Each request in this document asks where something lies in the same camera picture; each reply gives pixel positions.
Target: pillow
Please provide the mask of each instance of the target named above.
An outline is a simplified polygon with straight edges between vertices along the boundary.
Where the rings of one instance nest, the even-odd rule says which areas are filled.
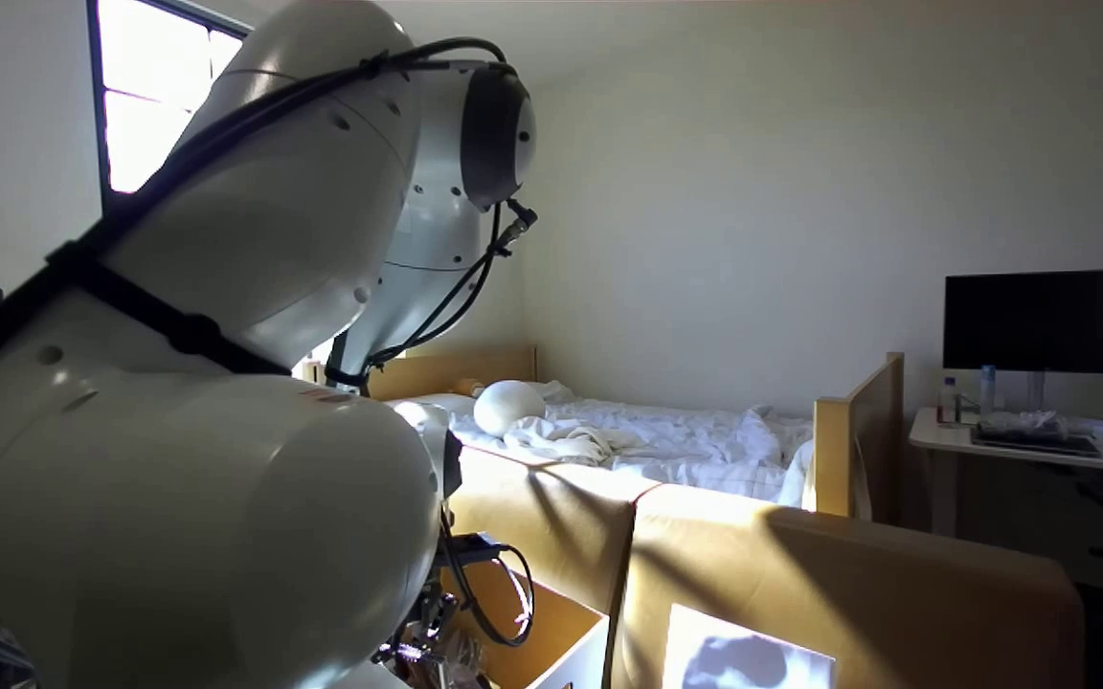
[[[811,463],[817,463],[817,441],[806,441],[782,478],[776,505],[796,505],[796,508],[817,508],[817,491],[811,491]]]
[[[524,379],[498,379],[474,397],[474,426],[501,437],[516,418],[543,418],[543,385]]]

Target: wooden bed frame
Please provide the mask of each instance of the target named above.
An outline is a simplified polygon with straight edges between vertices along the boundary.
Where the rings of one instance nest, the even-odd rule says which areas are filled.
[[[474,391],[493,379],[543,379],[534,343],[410,353],[373,376],[373,397]],[[810,502],[817,513],[896,519],[896,469],[904,444],[904,357],[890,353],[853,391],[811,400],[817,463]]]

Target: wall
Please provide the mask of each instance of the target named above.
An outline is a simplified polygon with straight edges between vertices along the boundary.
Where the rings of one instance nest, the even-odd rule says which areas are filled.
[[[1103,264],[1103,4],[705,12],[536,92],[524,302],[568,382],[806,404],[904,347],[922,397],[946,273]]]
[[[0,282],[97,214],[83,0],[0,0]]]

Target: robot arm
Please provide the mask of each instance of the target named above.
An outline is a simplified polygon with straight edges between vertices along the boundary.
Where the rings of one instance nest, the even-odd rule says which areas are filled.
[[[455,46],[484,42],[290,4],[137,206],[0,302],[0,634],[42,686],[331,686],[418,599],[424,444],[275,371],[359,317],[359,353],[431,317],[513,195],[524,89],[437,61]]]

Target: white bed sheet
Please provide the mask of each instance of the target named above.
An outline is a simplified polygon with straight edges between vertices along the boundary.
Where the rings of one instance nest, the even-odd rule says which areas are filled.
[[[441,418],[466,449],[810,505],[817,444],[811,418],[796,409],[676,409],[572,395],[547,400],[543,418],[521,418],[489,437],[464,395],[410,400]]]

